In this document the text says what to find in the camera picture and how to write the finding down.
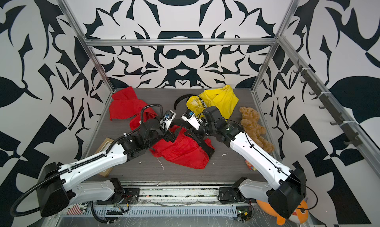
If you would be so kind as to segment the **red trousers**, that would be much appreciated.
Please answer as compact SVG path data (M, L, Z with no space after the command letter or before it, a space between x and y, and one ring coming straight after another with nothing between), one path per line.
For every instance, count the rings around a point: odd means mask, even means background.
M140 125L141 110L147 103L138 99L132 87L128 87L112 95L113 102L109 107L110 120L129 119L131 130ZM153 146L152 155L156 158L163 157L174 164L193 169L204 169L210 158L206 151L193 139L185 135L186 129L179 126L170 128L172 132L179 132L175 142L159 141Z

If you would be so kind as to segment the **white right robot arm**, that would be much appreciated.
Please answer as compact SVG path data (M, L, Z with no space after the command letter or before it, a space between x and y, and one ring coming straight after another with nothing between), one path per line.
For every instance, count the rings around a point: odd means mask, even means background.
M310 190L302 169L292 170L276 160L248 136L242 125L224 118L215 106L205 109L202 115L203 118L198 118L191 110L182 115L182 120L189 126L190 136L197 142L201 142L205 136L217 138L265 178L264 182L240 179L236 183L238 194L245 199L268 203L285 219L295 210L310 211L316 207L302 205Z

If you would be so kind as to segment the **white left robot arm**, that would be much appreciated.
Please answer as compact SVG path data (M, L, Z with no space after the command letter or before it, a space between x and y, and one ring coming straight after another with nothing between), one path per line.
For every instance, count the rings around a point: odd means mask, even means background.
M184 119L177 119L172 110L147 121L141 113L140 119L136 129L114 140L105 151L70 164L45 166L38 183L14 202L10 215L22 217L39 212L42 217L48 217L80 202L120 201L124 190L118 180L108 180L105 184L87 183L86 180L145 154L159 141L175 142L179 131L170 131L174 126L191 128Z

